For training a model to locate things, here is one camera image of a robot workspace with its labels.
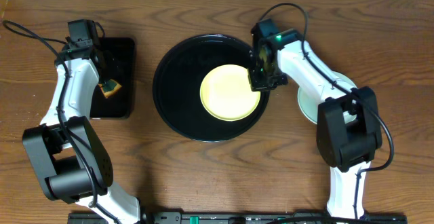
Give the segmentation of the black rectangular tray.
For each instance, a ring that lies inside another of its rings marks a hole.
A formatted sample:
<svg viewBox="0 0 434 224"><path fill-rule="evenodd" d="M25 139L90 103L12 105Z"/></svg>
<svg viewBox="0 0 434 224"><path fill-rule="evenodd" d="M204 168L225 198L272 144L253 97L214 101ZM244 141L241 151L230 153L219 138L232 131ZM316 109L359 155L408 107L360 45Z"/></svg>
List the black rectangular tray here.
<svg viewBox="0 0 434 224"><path fill-rule="evenodd" d="M92 119L126 119L133 109L134 68L136 44L129 37L100 38L101 50L108 59L109 78L116 81L120 88L107 98L100 86L95 87L92 96L90 117Z"/></svg>

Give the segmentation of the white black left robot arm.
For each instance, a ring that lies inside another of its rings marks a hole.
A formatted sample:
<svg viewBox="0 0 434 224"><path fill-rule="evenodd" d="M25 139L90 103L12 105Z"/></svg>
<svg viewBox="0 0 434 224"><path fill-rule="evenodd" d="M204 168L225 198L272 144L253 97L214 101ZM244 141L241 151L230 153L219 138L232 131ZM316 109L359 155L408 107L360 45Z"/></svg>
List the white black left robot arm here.
<svg viewBox="0 0 434 224"><path fill-rule="evenodd" d="M95 90L110 98L128 80L101 28L93 20L68 23L65 46L55 53L52 102L22 143L47 199L87 207L107 223L139 223L140 202L114 181L109 154L90 123Z"/></svg>

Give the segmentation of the yellow plate with sauce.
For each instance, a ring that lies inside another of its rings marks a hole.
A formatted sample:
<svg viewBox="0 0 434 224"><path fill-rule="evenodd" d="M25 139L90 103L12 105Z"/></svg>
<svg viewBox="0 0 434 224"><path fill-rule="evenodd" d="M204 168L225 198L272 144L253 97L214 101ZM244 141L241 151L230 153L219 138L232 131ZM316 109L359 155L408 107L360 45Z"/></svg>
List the yellow plate with sauce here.
<svg viewBox="0 0 434 224"><path fill-rule="evenodd" d="M225 64L212 69L203 78L199 97L210 115L222 121L233 122L254 112L261 93L251 90L245 67Z"/></svg>

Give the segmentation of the yellow green scrub sponge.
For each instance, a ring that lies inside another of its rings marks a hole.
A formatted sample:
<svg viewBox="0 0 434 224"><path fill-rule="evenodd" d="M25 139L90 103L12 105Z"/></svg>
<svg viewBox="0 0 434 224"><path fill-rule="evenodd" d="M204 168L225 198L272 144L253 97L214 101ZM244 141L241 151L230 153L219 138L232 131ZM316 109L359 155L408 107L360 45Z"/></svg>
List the yellow green scrub sponge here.
<svg viewBox="0 0 434 224"><path fill-rule="evenodd" d="M99 83L98 86L105 98L111 97L122 88L122 85L114 79L103 81L102 83Z"/></svg>

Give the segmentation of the light green clean plate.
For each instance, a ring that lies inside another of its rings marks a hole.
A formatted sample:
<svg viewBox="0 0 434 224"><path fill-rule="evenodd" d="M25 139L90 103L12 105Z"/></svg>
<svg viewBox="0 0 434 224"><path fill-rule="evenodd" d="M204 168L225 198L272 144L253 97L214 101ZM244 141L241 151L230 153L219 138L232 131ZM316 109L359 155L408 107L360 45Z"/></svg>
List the light green clean plate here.
<svg viewBox="0 0 434 224"><path fill-rule="evenodd" d="M345 81L352 88L357 88L356 84L342 73L334 71L334 74L339 80ZM309 97L302 88L298 89L297 93L298 106L303 115L312 123L317 124L317 104L314 99Z"/></svg>

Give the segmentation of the round black tray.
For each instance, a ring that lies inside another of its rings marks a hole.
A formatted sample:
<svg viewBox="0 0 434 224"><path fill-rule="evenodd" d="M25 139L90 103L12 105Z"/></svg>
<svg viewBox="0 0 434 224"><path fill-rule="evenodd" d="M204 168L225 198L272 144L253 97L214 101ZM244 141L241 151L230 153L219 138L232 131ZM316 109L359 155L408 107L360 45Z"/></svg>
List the round black tray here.
<svg viewBox="0 0 434 224"><path fill-rule="evenodd" d="M247 68L252 48L230 35L203 34L172 47L159 63L153 79L153 100L164 122L177 133L204 142L220 142L248 131L262 116L269 92L261 92L258 106L246 118L228 122L205 110L199 89L214 68L236 64Z"/></svg>

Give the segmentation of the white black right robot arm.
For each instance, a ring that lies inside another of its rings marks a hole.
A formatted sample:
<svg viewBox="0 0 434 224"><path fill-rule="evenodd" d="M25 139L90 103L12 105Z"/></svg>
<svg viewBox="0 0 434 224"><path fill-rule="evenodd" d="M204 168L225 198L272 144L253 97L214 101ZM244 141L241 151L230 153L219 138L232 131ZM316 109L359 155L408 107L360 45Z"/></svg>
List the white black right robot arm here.
<svg viewBox="0 0 434 224"><path fill-rule="evenodd" d="M330 167L327 211L332 217L363 219L366 172L382 145L380 124L373 115L378 110L374 92L333 72L295 29L281 32L266 19L258 21L251 34L252 90L271 91L288 79L298 84L298 105L316 123L317 148Z"/></svg>

